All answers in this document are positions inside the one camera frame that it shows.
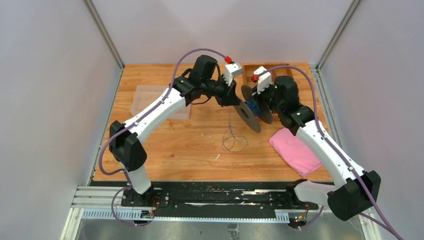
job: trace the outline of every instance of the blue spool core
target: blue spool core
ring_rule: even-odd
[[[251,112],[253,113],[253,115],[255,115],[255,117],[259,117],[262,114],[262,112],[259,109],[259,106],[256,103],[256,100],[255,99],[248,98],[244,103],[251,110]]]

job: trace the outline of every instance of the gray disc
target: gray disc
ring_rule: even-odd
[[[256,116],[252,113],[244,101],[240,100],[240,105],[234,106],[241,119],[255,132],[261,132],[261,126]]]
[[[252,98],[253,89],[248,85],[241,86],[241,94],[243,95],[244,100],[248,100],[249,98]],[[264,123],[266,124],[272,124],[273,123],[273,114],[271,113],[271,110],[264,104],[257,102],[257,105],[259,106],[261,115],[258,116]]]

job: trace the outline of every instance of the wooden tabletop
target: wooden tabletop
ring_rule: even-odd
[[[305,71],[311,78],[307,63],[290,63]],[[130,108],[138,85],[163,85],[171,81],[175,64],[127,64],[124,68],[116,100],[111,112],[104,142],[109,138],[110,124],[118,120],[121,123],[132,117]],[[177,76],[192,68],[192,63],[184,63],[178,69]],[[292,71],[299,88],[302,104],[313,108],[312,93],[306,79],[297,71]],[[236,93],[241,95],[243,76],[235,78]],[[196,100],[202,102],[206,97]],[[248,145],[241,152],[229,152],[222,149],[223,135],[229,125],[229,114],[235,135],[245,136]],[[324,126],[324,115],[318,102],[318,115]],[[251,130],[237,115],[232,106],[220,107],[212,98],[202,105],[192,105],[189,120],[166,120],[144,143],[147,152],[145,168],[152,181],[293,181],[301,178],[268,143],[282,125],[274,116],[272,124],[260,121],[261,133]],[[238,138],[233,150],[241,150],[243,140]],[[226,146],[231,147],[229,139]],[[120,164],[107,150],[103,157],[106,171],[120,168]],[[307,176],[311,181],[331,181],[331,177],[322,166]],[[112,176],[102,174],[99,167],[93,177],[95,181],[124,181],[123,173]]]

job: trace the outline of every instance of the clear plastic container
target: clear plastic container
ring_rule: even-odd
[[[135,90],[134,100],[131,105],[131,114],[135,116],[158,99],[168,86],[138,85]],[[191,104],[174,113],[169,119],[188,120],[190,118]]]

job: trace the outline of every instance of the folded pink towel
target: folded pink towel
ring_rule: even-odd
[[[289,129],[283,128],[269,139],[269,144],[302,177],[306,177],[323,164]]]

